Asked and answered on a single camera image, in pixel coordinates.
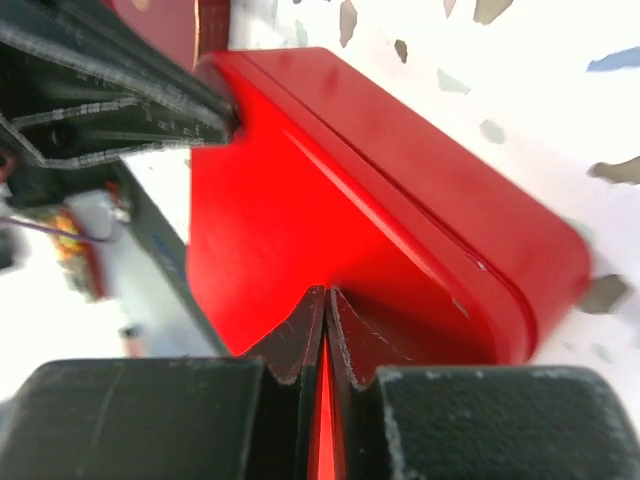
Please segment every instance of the red tin box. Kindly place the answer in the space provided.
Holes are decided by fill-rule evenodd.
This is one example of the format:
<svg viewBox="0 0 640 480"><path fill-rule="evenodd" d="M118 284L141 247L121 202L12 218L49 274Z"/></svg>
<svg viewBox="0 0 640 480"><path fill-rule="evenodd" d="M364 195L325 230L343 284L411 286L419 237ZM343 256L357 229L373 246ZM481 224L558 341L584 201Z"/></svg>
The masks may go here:
<svg viewBox="0 0 640 480"><path fill-rule="evenodd" d="M230 0L104 0L150 45L191 71L204 52L226 50Z"/></svg>
<svg viewBox="0 0 640 480"><path fill-rule="evenodd" d="M326 285L434 364L521 363L586 287L572 228L328 51L214 69L245 130L192 153L187 269L233 354Z"/></svg>

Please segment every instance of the purple wire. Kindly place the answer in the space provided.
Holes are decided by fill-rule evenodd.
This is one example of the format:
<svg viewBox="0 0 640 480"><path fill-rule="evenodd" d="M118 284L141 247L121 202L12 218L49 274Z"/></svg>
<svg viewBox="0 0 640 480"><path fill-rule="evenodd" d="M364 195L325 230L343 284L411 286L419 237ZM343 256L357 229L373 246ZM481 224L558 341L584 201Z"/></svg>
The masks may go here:
<svg viewBox="0 0 640 480"><path fill-rule="evenodd" d="M0 223L6 223L9 225L14 225L16 227L28 228L31 230L36 230L38 232L48 233L49 235L58 235L60 237L72 238L73 240L78 240L79 242L85 243L114 243L118 240L116 233L116 226L120 224L120 222L113 222L113 228L111 234L107 237L92 237L90 235L79 235L75 233L65 232L64 230L60 230L57 228L45 227L44 225L38 225L37 223L32 222L23 222L22 220L17 220L12 217L2 217L0 216Z"/></svg>

